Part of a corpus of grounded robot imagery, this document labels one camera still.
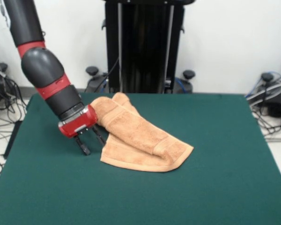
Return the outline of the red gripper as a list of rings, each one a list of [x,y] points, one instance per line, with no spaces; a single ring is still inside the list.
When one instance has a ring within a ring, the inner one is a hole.
[[[88,156],[91,154],[91,152],[88,147],[81,141],[78,135],[83,129],[92,127],[92,130],[96,134],[96,138],[98,139],[98,141],[102,144],[102,146],[105,146],[106,141],[102,137],[97,126],[95,125],[96,123],[97,114],[91,105],[87,105],[84,107],[83,110],[76,113],[71,118],[66,119],[64,121],[60,121],[58,123],[58,127],[60,132],[66,137],[74,137],[75,142],[78,144],[79,148],[82,150],[84,155]]]

